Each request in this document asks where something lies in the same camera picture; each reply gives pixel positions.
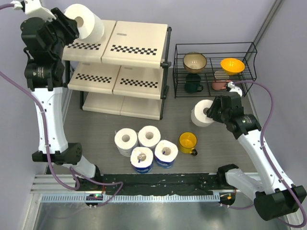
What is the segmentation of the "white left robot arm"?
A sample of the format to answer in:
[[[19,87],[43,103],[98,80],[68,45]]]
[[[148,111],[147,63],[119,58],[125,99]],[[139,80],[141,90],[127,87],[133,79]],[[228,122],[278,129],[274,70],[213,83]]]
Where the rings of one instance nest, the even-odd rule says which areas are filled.
[[[79,37],[77,22],[58,8],[50,12],[52,17],[31,16],[20,26],[27,55],[24,75],[30,96],[35,100],[40,136],[38,151],[32,159],[72,168],[78,175],[77,185],[85,184],[91,191],[97,191],[103,181],[100,170],[82,155],[80,143],[67,142],[62,120],[65,70],[62,56],[64,47]]]

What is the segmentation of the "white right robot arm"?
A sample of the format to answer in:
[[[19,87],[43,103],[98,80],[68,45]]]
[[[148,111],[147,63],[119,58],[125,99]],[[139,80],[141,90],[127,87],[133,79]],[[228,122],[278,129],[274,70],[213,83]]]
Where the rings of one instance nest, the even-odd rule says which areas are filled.
[[[206,112],[213,121],[225,124],[249,155],[260,181],[238,166],[229,164],[218,168],[217,185],[222,189],[233,186],[253,201],[259,216],[271,220],[297,212],[307,196],[303,186],[296,186],[286,175],[267,145],[260,123],[252,114],[245,114],[238,93],[216,96]]]

